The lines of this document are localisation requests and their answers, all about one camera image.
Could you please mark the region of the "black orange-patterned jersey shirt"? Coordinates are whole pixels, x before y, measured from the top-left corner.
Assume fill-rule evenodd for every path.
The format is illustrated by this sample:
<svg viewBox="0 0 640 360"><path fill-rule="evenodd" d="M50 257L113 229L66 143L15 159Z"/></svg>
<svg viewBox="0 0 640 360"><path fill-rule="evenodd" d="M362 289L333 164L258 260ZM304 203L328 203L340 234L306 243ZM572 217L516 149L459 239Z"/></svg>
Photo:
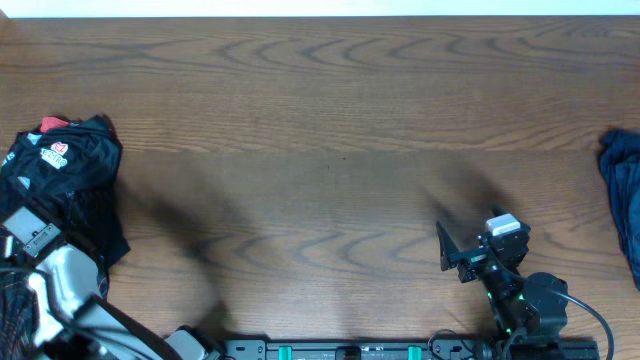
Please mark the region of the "black orange-patterned jersey shirt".
<svg viewBox="0 0 640 360"><path fill-rule="evenodd" d="M122 145L108 118L17 134L1 165L1 206L33 198L60 213L95 242L107 269L130 249L115 210L114 183ZM109 275L99 279L105 297ZM34 359L36 297L22 276L1 267L1 356Z"/></svg>

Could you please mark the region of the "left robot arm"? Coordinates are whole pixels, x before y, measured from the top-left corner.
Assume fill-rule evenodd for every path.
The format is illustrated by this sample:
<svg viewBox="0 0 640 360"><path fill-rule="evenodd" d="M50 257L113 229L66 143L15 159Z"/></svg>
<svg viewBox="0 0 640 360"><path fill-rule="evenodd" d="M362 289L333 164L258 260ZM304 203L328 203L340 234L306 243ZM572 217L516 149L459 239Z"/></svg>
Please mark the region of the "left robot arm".
<svg viewBox="0 0 640 360"><path fill-rule="evenodd" d="M223 359L223 344L183 326L163 338L110 304L94 244L34 204L1 217L2 271L36 297L34 359Z"/></svg>

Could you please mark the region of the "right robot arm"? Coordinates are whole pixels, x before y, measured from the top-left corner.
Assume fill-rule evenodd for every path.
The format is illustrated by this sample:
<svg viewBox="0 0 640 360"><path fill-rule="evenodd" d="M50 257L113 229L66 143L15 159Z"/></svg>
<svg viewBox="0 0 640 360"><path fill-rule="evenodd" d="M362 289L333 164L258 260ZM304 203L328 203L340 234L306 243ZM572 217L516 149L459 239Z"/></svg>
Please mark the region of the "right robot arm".
<svg viewBox="0 0 640 360"><path fill-rule="evenodd" d="M518 267L527 255L531 228L500 208L485 222L475 248L461 250L440 222L436 224L443 271L456 269L462 283L479 281L500 332L498 359L567 359L560 338L568 323L565 281L550 273L523 277Z"/></svg>

